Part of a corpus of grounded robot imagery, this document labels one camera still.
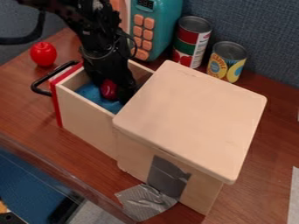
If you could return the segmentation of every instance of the can label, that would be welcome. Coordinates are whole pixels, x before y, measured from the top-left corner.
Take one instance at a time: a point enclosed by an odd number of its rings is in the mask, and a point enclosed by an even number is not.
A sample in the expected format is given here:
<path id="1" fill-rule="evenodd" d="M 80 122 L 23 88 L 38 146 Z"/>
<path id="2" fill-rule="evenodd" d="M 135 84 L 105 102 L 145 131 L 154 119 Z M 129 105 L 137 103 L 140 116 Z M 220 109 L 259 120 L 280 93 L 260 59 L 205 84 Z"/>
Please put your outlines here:
<path id="1" fill-rule="evenodd" d="M 188 33 L 184 36 L 182 32 L 178 34 L 174 42 L 174 61 L 191 68 L 199 67 L 211 32 L 198 33 L 196 34 L 197 38 L 194 38 L 194 33 L 191 36 L 188 36 Z"/>
<path id="2" fill-rule="evenodd" d="M 234 83 L 239 79 L 245 62 L 246 59 L 223 59 L 214 52 L 211 55 L 207 73 L 221 80 L 226 80 Z"/>

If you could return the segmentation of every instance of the duct tape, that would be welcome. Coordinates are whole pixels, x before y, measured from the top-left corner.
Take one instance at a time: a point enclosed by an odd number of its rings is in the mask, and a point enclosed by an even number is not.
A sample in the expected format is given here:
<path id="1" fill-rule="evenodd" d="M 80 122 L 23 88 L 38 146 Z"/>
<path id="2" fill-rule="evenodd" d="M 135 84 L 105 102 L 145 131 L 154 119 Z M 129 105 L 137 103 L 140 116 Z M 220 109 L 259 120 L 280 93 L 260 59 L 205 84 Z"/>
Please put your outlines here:
<path id="1" fill-rule="evenodd" d="M 171 162 L 154 156 L 147 179 L 115 196 L 123 204 L 124 213 L 135 221 L 146 221 L 177 204 L 190 178 Z"/>
<path id="2" fill-rule="evenodd" d="M 115 194 L 123 211 L 135 221 L 146 221 L 177 204 L 177 200 L 149 185 L 136 185 Z"/>
<path id="3" fill-rule="evenodd" d="M 161 193 L 179 200 L 190 176 L 171 162 L 154 156 L 147 182 Z"/>

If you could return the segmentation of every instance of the food can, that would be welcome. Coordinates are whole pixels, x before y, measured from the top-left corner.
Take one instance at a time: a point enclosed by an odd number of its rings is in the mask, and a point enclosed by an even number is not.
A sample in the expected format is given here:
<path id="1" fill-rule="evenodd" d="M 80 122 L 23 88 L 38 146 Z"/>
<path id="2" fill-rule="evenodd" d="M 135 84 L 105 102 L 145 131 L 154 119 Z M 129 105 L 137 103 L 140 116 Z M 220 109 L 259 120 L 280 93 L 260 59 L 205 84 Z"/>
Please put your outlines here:
<path id="1" fill-rule="evenodd" d="M 219 79 L 236 82 L 247 60 L 245 48 L 230 41 L 216 43 L 208 64 L 207 73 Z"/>
<path id="2" fill-rule="evenodd" d="M 201 17 L 181 17 L 174 40 L 173 60 L 197 68 L 204 57 L 212 26 Z"/>

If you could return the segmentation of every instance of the wooden box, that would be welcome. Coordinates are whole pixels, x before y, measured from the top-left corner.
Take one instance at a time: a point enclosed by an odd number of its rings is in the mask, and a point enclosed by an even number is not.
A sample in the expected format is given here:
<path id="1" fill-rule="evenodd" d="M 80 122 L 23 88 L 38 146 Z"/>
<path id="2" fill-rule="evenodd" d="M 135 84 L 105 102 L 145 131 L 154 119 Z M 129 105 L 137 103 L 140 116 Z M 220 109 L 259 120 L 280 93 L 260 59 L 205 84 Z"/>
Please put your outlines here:
<path id="1" fill-rule="evenodd" d="M 145 82 L 154 71 L 129 61 L 137 82 Z M 112 124 L 115 116 L 75 91 L 90 80 L 83 66 L 56 85 L 62 127 L 95 148 L 116 159 L 116 138 Z"/>
<path id="2" fill-rule="evenodd" d="M 238 178 L 266 102 L 166 61 L 113 120 L 118 165 L 145 182 L 154 156 L 173 163 L 191 174 L 180 201 L 208 214 L 223 183 Z"/>

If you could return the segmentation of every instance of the keypad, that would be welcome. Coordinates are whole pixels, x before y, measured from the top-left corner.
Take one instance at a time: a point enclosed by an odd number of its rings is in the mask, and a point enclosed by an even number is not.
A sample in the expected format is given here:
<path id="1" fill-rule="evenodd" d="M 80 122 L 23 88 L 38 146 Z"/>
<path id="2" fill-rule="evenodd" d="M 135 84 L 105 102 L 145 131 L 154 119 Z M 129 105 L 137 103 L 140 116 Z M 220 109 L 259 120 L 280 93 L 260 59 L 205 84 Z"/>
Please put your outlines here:
<path id="1" fill-rule="evenodd" d="M 155 19 L 151 17 L 144 18 L 143 15 L 134 15 L 134 40 L 138 46 L 136 58 L 146 60 L 150 56 L 153 48 L 152 39 L 154 38 Z"/>

